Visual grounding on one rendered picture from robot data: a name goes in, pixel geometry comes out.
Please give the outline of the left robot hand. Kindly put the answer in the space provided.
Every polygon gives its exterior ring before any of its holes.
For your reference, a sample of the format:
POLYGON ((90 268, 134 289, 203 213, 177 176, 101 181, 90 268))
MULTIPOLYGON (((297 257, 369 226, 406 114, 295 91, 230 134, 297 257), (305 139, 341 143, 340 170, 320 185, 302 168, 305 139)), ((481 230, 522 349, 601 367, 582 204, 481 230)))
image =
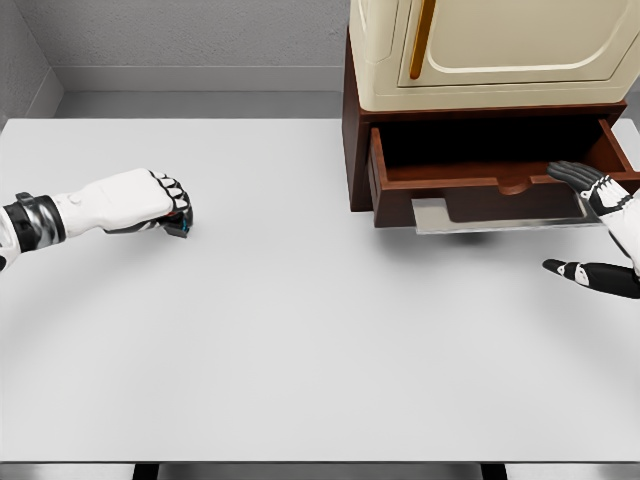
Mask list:
POLYGON ((163 219, 192 210, 186 190, 164 173, 143 168, 98 181, 106 205, 98 207, 99 226, 110 234, 163 228, 163 219))

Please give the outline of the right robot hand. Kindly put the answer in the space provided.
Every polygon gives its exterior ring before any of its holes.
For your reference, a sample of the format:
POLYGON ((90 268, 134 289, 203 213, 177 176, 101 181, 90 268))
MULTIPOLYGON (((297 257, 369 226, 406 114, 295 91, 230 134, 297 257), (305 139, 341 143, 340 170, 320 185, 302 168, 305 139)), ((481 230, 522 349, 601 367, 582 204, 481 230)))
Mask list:
POLYGON ((584 164, 551 162, 547 174, 569 185, 587 201, 632 266, 547 259, 542 267, 591 290, 640 299, 640 199, 609 175, 584 164))

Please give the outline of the small black blue switch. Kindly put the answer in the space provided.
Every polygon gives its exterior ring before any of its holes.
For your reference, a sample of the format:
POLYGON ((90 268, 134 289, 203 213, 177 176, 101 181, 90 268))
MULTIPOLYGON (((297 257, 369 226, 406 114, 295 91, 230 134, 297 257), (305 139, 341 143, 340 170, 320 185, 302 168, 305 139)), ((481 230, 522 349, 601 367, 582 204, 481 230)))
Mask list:
POLYGON ((187 210, 163 219, 164 230, 172 236, 186 238, 193 225, 193 211, 187 210))

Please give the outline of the brown wooden drawer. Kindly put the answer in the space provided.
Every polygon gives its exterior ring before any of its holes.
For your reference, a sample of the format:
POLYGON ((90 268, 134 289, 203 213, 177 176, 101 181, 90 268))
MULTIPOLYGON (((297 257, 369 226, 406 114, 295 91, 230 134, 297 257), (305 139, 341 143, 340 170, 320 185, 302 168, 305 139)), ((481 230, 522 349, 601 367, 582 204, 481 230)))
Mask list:
POLYGON ((481 118, 384 123, 371 131, 368 174, 374 224, 413 227, 415 199, 445 200, 454 222, 574 219, 574 192, 551 179, 555 161, 610 175, 640 189, 604 119, 481 118))

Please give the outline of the clear drawer front plate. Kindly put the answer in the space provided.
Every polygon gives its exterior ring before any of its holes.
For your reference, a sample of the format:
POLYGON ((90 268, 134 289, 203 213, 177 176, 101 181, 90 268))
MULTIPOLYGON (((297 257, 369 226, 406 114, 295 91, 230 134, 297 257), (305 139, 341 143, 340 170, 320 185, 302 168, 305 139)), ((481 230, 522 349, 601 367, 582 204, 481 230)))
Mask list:
POLYGON ((574 195, 580 215, 578 217, 550 219, 509 219, 455 222, 449 216, 444 198, 414 199, 412 208, 415 218, 415 230, 418 235, 460 234, 495 231, 523 231, 552 228, 575 228, 600 226, 601 221, 588 205, 574 195))

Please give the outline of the cream cabinet door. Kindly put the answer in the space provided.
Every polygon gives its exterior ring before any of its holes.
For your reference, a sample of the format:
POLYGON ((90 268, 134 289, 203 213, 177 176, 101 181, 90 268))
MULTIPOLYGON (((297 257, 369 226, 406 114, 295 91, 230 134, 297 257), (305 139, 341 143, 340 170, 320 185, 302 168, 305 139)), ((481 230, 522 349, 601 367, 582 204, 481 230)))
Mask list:
POLYGON ((410 10, 398 84, 470 86, 636 74, 640 0, 437 0, 421 75, 409 78, 421 0, 410 10))

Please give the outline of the cream cabinet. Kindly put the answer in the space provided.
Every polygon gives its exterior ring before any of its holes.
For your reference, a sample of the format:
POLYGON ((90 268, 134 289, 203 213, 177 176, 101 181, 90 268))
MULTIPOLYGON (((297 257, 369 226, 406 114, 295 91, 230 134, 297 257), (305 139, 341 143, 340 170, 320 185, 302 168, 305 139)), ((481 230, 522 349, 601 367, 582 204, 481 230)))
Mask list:
POLYGON ((636 74, 610 80, 401 87, 400 67, 410 10, 420 0, 351 0, 349 34, 361 105, 369 111, 442 110, 616 103, 640 77, 640 35, 633 42, 636 74))

